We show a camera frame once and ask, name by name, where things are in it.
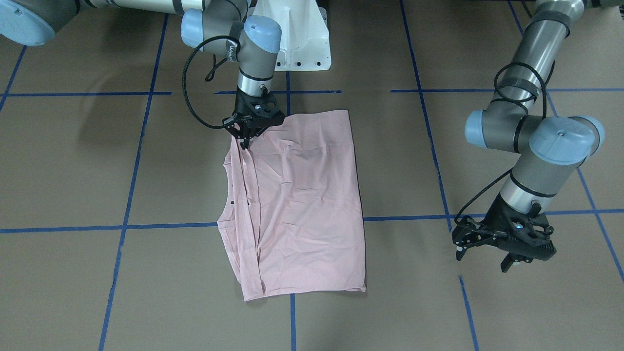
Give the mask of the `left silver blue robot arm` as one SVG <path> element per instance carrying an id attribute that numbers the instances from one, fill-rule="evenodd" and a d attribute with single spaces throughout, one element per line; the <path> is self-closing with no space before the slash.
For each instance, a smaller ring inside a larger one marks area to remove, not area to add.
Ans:
<path id="1" fill-rule="evenodd" d="M 474 146 L 519 154 L 499 176 L 505 183 L 485 217 L 460 211 L 452 242 L 461 260 L 468 249 L 490 245 L 506 251 L 501 271 L 556 254 L 545 211 L 573 171 L 604 144 L 605 129 L 594 117 L 548 117 L 546 87 L 555 58 L 585 9 L 622 5 L 621 0 L 538 0 L 512 61 L 493 80 L 492 100 L 473 111 L 465 138 Z"/>

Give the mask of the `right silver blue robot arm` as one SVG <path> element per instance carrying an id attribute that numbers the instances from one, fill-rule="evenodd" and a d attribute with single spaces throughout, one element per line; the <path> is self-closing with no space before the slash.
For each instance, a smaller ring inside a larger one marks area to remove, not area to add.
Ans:
<path id="1" fill-rule="evenodd" d="M 69 23 L 85 25 L 97 14 L 108 16 L 107 34 L 130 36 L 134 43 L 154 18 L 172 14 L 181 19 L 181 40 L 192 48 L 181 72 L 181 91 L 190 114 L 203 126 L 227 130 L 247 149 L 254 138 L 283 124 L 286 116 L 271 88 L 281 27 L 253 14 L 250 0 L 3 0 L 1 35 L 24 46 L 42 46 Z M 205 82 L 214 80 L 224 63 L 238 64 L 234 109 L 219 124 L 203 120 L 187 92 L 190 64 L 199 53 L 213 56 Z"/>

